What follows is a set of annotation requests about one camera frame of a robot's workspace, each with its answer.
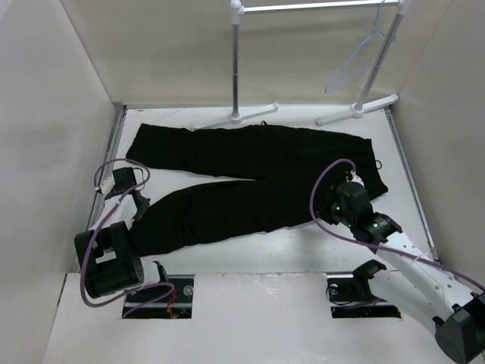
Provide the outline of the black trousers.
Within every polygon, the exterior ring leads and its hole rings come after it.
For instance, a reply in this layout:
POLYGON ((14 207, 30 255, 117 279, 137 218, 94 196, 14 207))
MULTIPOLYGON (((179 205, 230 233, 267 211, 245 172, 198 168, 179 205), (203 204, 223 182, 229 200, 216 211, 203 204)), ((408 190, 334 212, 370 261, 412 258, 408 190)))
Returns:
POLYGON ((172 253, 310 222, 330 221, 335 189, 351 171, 372 199, 388 191, 372 142, 278 125, 191 131, 144 124, 127 157, 146 167, 215 177, 153 203, 129 231, 140 256, 172 253))

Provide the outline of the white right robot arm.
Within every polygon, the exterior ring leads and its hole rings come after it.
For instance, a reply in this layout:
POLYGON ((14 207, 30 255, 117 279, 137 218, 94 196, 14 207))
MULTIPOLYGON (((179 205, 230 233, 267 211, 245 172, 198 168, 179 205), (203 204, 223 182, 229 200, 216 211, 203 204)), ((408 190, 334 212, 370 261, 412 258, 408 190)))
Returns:
POLYGON ((343 283, 328 281, 337 303, 388 302, 425 327, 455 363, 470 363, 484 352, 482 288, 467 287, 457 273, 421 252, 394 220, 373 210, 360 183, 340 184, 322 210, 376 256, 343 283))

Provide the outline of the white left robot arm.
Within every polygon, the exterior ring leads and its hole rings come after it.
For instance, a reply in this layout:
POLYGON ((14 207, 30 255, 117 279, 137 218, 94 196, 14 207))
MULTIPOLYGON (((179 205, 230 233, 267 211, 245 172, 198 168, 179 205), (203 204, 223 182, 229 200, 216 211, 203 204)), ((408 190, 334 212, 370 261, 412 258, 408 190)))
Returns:
POLYGON ((129 236, 150 202, 139 190, 135 169, 114 170, 99 185, 99 192, 105 197, 102 214, 92 227, 74 238, 84 273, 83 291, 98 299, 144 290, 153 302, 166 300, 171 283, 163 265, 135 253, 134 240, 129 236))

